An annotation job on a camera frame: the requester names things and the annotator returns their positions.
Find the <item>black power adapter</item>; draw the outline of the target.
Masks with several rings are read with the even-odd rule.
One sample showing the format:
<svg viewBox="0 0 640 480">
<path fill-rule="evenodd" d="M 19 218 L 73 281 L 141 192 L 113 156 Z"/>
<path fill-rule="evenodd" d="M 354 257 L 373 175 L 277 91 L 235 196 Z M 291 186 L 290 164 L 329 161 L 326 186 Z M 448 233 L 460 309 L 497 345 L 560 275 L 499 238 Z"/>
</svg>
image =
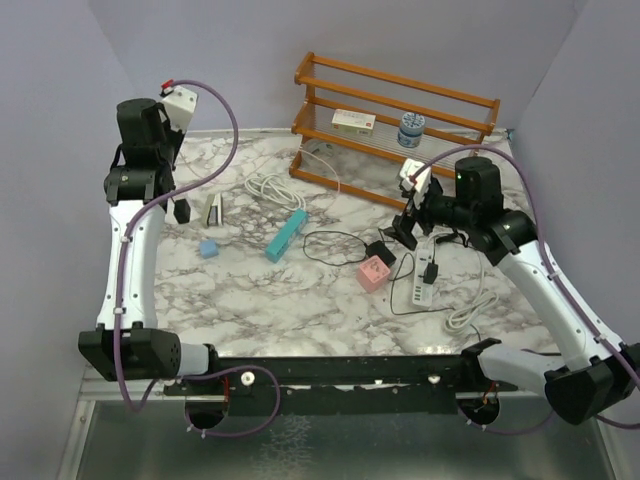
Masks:
<svg viewBox="0 0 640 480">
<path fill-rule="evenodd" d="M 365 247 L 367 258 L 377 256 L 387 267 L 391 267 L 396 262 L 396 256 L 386 246 L 383 240 L 371 242 Z"/>
</svg>

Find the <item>light blue charger plug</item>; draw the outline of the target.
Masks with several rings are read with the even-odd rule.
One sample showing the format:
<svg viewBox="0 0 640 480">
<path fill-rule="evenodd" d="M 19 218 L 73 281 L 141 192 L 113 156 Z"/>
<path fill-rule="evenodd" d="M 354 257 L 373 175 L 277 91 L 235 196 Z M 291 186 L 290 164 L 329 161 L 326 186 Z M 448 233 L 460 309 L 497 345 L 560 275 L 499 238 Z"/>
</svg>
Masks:
<svg viewBox="0 0 640 480">
<path fill-rule="evenodd" d="M 214 258 L 219 255 L 219 247 L 215 240 L 208 239 L 199 244 L 199 253 L 203 259 Z"/>
</svg>

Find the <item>pink cube socket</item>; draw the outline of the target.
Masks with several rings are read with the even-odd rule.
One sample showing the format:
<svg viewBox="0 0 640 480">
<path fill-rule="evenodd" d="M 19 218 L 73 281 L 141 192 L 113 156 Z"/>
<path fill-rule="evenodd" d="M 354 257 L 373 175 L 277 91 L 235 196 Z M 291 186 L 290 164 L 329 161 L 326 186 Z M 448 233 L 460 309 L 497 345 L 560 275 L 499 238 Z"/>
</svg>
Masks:
<svg viewBox="0 0 640 480">
<path fill-rule="evenodd" d="M 367 293 L 373 293 L 386 284 L 390 273 L 386 263 L 374 255 L 358 266 L 356 280 Z"/>
</svg>

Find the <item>teal power strip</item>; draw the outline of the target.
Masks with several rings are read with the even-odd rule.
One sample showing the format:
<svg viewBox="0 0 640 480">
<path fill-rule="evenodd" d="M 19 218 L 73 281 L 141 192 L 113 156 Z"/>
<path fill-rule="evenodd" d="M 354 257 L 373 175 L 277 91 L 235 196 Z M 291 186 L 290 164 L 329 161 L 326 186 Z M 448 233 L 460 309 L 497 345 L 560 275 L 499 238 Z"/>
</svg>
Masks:
<svg viewBox="0 0 640 480">
<path fill-rule="evenodd" d="M 291 214 L 265 249 L 265 256 L 269 261 L 272 263 L 280 261 L 308 223 L 308 217 L 308 213 L 303 209 L 297 209 Z"/>
</svg>

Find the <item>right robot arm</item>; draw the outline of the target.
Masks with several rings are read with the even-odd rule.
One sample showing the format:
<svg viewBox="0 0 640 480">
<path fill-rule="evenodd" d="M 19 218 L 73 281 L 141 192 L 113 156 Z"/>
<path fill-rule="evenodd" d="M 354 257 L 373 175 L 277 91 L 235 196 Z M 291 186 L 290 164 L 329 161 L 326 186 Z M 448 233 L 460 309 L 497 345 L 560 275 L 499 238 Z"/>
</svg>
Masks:
<svg viewBox="0 0 640 480">
<path fill-rule="evenodd" d="M 429 166 L 408 159 L 400 187 L 407 200 L 396 229 L 448 227 L 469 243 L 524 295 L 559 349 L 556 360 L 488 339 L 465 351 L 461 383 L 481 391 L 506 382 L 544 397 L 572 425 L 600 417 L 639 386 L 639 347 L 625 343 L 578 294 L 556 265 L 531 217 L 505 207 L 501 172 L 490 159 L 471 156 L 455 165 L 455 193 L 444 194 Z"/>
</svg>

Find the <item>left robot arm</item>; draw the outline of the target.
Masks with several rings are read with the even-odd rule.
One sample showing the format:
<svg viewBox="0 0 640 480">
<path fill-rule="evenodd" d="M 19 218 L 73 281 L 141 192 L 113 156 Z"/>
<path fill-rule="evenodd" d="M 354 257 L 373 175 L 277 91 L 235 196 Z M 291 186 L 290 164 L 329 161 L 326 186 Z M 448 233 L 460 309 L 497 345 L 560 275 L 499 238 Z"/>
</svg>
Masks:
<svg viewBox="0 0 640 480">
<path fill-rule="evenodd" d="M 186 377 L 206 395 L 221 380 L 211 348 L 159 329 L 154 297 L 167 195 L 176 188 L 175 162 L 197 100 L 179 87 L 161 100 L 117 106 L 121 142 L 104 180 L 112 234 L 107 287 L 96 326 L 80 333 L 78 348 L 107 381 Z"/>
</svg>

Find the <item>grey white stapler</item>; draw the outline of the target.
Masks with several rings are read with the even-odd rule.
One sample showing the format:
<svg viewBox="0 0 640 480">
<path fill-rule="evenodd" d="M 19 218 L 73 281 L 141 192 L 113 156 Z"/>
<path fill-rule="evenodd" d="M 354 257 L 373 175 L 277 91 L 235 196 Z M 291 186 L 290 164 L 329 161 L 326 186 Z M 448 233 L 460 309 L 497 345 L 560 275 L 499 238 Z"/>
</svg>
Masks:
<svg viewBox="0 0 640 480">
<path fill-rule="evenodd" d="M 223 224 L 223 199 L 221 194 L 210 194 L 207 197 L 201 223 L 204 227 L 217 227 Z"/>
</svg>

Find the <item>white power strip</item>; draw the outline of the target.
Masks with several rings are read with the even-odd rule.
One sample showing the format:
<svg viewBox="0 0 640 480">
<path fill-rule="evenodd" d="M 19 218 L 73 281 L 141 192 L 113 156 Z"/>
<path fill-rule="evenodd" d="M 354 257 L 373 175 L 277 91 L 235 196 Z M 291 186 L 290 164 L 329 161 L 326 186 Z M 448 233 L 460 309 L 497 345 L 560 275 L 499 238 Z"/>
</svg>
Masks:
<svg viewBox="0 0 640 480">
<path fill-rule="evenodd" d="M 428 308 L 432 304 L 433 284 L 438 273 L 434 254 L 426 248 L 415 253 L 413 287 L 411 301 L 414 306 Z"/>
</svg>

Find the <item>blue lidded jar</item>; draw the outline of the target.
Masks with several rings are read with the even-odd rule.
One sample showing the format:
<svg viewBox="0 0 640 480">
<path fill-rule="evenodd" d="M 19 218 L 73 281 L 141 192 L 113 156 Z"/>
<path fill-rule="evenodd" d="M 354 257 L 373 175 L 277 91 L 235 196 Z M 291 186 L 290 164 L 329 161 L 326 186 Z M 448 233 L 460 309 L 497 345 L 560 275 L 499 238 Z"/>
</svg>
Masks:
<svg viewBox="0 0 640 480">
<path fill-rule="evenodd" d="M 404 148 L 416 148 L 421 142 L 426 127 L 426 119 L 415 112 L 405 112 L 397 131 L 397 142 Z"/>
</svg>

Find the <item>orange wooden shelf rack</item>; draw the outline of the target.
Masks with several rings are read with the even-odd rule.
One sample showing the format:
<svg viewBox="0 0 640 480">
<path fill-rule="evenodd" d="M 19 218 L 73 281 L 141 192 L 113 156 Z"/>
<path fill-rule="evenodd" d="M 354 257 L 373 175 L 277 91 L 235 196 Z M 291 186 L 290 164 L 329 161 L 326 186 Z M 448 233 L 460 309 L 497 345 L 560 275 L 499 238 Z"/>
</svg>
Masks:
<svg viewBox="0 0 640 480">
<path fill-rule="evenodd" d="M 447 100 L 479 107 L 487 111 L 484 120 L 473 120 L 461 115 L 446 113 L 424 104 L 415 104 L 374 93 L 357 86 L 349 86 L 344 81 L 329 79 L 318 74 L 320 69 L 333 70 L 346 74 L 357 82 L 375 80 L 383 84 L 413 90 L 422 95 L 437 96 Z M 351 195 L 377 204 L 401 209 L 403 204 L 388 196 L 377 194 L 362 187 L 350 185 L 338 178 L 337 174 L 325 177 L 303 169 L 303 156 L 306 155 L 302 145 L 310 139 L 319 139 L 332 145 L 351 149 L 379 157 L 381 159 L 402 163 L 406 158 L 423 159 L 426 143 L 433 139 L 453 145 L 471 145 L 483 142 L 489 137 L 497 124 L 501 101 L 462 92 L 447 87 L 429 84 L 404 76 L 391 74 L 348 62 L 335 60 L 307 53 L 298 65 L 294 82 L 305 88 L 304 102 L 296 115 L 291 132 L 302 137 L 301 149 L 289 166 L 289 175 L 295 179 L 327 187 L 339 193 Z M 351 110 L 376 116 L 373 135 L 370 137 L 345 134 L 331 127 L 331 120 L 336 109 Z M 404 148 L 397 142 L 399 121 L 405 112 L 415 112 L 427 121 L 460 127 L 463 133 L 437 129 L 426 125 L 421 142 L 416 148 Z"/>
</svg>

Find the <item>clear tape roll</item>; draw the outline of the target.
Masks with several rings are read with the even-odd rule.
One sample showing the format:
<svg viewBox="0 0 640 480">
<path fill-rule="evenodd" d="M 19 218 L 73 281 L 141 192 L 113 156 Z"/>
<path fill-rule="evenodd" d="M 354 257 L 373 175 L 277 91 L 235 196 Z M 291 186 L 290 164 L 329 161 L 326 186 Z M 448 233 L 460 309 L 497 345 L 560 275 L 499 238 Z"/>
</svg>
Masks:
<svg viewBox="0 0 640 480">
<path fill-rule="evenodd" d="M 335 154 L 335 148 L 331 143 L 319 140 L 310 139 L 302 145 L 302 149 L 307 156 L 313 156 L 321 158 L 324 161 L 328 161 Z"/>
</svg>

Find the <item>white cardboard box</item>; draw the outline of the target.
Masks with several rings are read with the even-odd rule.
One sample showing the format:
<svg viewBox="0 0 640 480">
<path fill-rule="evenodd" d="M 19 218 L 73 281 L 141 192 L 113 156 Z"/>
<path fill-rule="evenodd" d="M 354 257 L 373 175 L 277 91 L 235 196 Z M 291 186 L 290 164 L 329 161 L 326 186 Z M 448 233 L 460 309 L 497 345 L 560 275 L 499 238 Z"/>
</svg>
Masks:
<svg viewBox="0 0 640 480">
<path fill-rule="evenodd" d="M 373 135 L 375 122 L 375 115 L 336 109 L 331 120 L 331 127 L 333 130 L 345 134 L 370 137 Z"/>
</svg>

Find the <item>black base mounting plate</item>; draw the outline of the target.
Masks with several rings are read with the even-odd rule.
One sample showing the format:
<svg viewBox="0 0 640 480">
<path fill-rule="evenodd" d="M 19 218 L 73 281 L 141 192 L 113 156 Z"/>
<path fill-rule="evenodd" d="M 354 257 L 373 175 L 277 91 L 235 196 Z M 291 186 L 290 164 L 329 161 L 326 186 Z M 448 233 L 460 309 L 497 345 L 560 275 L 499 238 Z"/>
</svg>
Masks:
<svg viewBox="0 0 640 480">
<path fill-rule="evenodd" d="M 234 416 L 454 414 L 460 397 L 491 385 L 461 354 L 346 357 L 220 357 L 215 378 L 165 388 L 191 407 L 221 404 Z"/>
</svg>

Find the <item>aluminium rail frame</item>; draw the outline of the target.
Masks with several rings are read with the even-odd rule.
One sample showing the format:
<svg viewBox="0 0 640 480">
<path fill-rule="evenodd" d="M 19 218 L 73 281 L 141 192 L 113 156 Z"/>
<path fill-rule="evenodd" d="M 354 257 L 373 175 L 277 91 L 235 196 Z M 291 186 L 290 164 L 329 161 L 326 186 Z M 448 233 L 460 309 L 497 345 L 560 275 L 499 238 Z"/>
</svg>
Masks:
<svg viewBox="0 0 640 480">
<path fill-rule="evenodd" d="M 127 382 L 130 399 L 134 402 L 140 401 L 149 384 L 150 382 L 146 380 Z M 78 395 L 79 401 L 121 401 L 122 399 L 119 385 L 101 378 L 84 379 Z"/>
</svg>

